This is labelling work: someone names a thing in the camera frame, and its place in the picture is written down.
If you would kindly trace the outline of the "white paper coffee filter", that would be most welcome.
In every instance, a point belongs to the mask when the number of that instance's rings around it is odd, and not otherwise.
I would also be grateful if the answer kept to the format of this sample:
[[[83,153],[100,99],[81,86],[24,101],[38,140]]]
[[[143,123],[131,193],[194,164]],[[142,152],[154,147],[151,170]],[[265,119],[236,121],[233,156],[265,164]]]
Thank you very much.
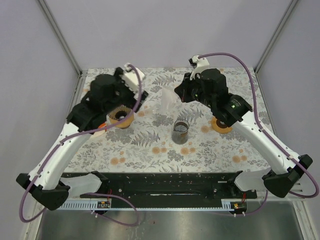
[[[168,86],[162,87],[160,111],[165,114],[177,100],[177,95],[173,88]]]

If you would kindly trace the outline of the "clear glass dripper cone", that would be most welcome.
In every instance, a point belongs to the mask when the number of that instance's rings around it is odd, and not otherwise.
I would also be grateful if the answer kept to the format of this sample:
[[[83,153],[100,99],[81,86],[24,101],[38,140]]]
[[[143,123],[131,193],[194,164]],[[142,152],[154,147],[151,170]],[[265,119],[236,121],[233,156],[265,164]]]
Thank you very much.
[[[150,114],[153,115],[157,115],[157,114],[162,114],[162,106],[160,104],[156,104],[150,107]]]

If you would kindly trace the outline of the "grey glass carafe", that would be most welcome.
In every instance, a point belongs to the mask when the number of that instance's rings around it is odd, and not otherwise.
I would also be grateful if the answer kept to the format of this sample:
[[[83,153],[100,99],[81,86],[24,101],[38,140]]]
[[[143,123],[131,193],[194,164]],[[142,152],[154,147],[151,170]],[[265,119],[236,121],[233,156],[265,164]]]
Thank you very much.
[[[177,119],[173,124],[171,139],[175,144],[183,145],[188,140],[189,123],[183,119]]]

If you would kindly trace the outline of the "orange coffee filter pack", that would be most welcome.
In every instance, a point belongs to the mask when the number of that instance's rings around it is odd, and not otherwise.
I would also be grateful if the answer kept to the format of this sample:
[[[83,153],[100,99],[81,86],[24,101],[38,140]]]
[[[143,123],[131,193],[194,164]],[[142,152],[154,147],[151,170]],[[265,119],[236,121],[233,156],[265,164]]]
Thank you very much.
[[[101,135],[103,135],[107,130],[105,129],[105,127],[107,126],[108,124],[106,122],[102,123],[98,129],[100,129],[100,131],[96,131],[92,134],[91,138],[97,138]]]

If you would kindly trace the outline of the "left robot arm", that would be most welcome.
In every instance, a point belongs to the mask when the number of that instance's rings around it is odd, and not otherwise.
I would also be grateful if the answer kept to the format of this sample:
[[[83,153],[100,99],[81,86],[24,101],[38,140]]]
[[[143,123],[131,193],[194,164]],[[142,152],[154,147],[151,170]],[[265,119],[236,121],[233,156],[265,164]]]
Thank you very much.
[[[51,150],[29,173],[21,173],[16,182],[50,211],[58,209],[72,197],[93,193],[102,198],[109,186],[101,173],[93,171],[78,177],[62,174],[79,148],[106,122],[107,115],[117,107],[126,106],[137,112],[148,96],[142,90],[145,74],[140,70],[122,70],[113,75],[99,74],[90,89],[66,118],[62,131]]]

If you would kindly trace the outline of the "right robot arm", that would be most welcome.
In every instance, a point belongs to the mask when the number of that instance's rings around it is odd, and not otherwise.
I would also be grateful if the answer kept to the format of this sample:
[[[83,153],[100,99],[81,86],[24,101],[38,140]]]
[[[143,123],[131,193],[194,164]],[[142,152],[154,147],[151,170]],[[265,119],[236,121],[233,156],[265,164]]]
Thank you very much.
[[[228,184],[228,194],[239,198],[246,191],[267,190],[284,198],[313,162],[307,154],[286,147],[263,123],[255,119],[251,105],[241,96],[232,94],[226,77],[216,68],[209,68],[191,78],[186,73],[174,89],[183,103],[197,101],[208,107],[212,115],[243,136],[268,162],[269,168],[237,172]]]

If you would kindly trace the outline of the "floral tablecloth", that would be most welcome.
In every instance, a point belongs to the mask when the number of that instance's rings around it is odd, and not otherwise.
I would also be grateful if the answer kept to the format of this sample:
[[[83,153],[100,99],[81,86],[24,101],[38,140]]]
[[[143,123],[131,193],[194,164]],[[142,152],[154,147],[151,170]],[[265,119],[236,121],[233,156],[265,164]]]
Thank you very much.
[[[67,172],[237,172],[268,168],[266,160],[236,131],[220,134],[211,126],[211,111],[198,102],[176,102],[166,113],[162,88],[178,86],[188,68],[144,68],[143,89],[149,96],[126,129],[111,128],[90,138],[77,151]],[[172,140],[176,120],[189,123],[188,140]]]

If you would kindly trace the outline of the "right aluminium frame post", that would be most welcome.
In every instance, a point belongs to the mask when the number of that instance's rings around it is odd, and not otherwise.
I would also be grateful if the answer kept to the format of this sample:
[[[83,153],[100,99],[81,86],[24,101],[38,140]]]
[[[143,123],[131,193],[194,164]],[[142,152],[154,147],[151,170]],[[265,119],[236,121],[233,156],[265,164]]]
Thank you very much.
[[[254,72],[258,74],[258,72],[263,67],[264,63],[266,62],[268,56],[270,55],[273,47],[277,43],[278,39],[280,38],[283,30],[285,29],[287,23],[289,22],[292,14],[294,13],[295,9],[297,8],[298,4],[300,3],[300,0],[291,0],[286,7],[280,21],[278,22],[275,30],[272,33],[271,38],[269,39],[266,47],[263,50],[262,55],[260,56],[256,66],[253,68]]]

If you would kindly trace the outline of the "aluminium frame post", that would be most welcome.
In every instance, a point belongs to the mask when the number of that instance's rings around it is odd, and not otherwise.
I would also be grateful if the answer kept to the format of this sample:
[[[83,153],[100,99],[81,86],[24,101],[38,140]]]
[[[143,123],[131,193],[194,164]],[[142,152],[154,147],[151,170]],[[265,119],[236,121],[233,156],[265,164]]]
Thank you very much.
[[[39,7],[41,11],[43,12],[45,18],[48,21],[48,24],[50,25],[55,37],[57,38],[60,46],[62,47],[68,61],[72,65],[74,71],[77,73],[78,76],[81,76],[83,73],[82,68],[78,64],[74,54],[72,53],[52,11],[50,10],[50,7],[46,0],[37,0],[36,1],[39,4]]]
[[[254,72],[258,74],[258,72],[263,67],[264,63],[266,62],[268,56],[270,55],[273,47],[277,43],[278,39],[280,38],[283,30],[285,29],[287,23],[289,22],[292,14],[294,13],[295,9],[297,8],[298,4],[300,3],[300,0],[291,0],[286,7],[280,21],[278,22],[275,30],[272,33],[271,38],[269,39],[266,47],[263,50],[262,55],[260,56],[256,66],[253,68]]]

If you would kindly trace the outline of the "left aluminium frame post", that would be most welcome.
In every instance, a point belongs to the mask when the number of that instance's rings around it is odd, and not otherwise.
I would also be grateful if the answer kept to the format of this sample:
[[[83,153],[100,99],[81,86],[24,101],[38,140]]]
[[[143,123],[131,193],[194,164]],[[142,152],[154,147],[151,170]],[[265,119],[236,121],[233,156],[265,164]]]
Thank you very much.
[[[48,24],[50,25],[55,37],[57,38],[60,46],[62,47],[68,61],[72,65],[74,71],[77,73],[78,76],[81,76],[83,73],[82,68],[78,64],[74,54],[72,53],[52,11],[50,10],[50,7],[46,0],[37,0],[36,1],[39,4],[39,7],[41,11],[43,12],[45,18],[48,21]]]

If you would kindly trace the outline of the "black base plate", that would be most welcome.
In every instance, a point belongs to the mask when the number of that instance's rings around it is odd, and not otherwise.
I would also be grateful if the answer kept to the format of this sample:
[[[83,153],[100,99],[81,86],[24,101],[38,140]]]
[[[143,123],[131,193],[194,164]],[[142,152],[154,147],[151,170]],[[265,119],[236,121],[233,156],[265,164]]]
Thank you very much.
[[[151,196],[198,196],[201,199],[219,199],[233,204],[243,204],[257,199],[254,190],[243,192],[233,183],[236,172],[231,173],[125,173],[105,172],[106,182],[100,193],[112,194],[110,198],[82,195],[80,199],[142,199]]]

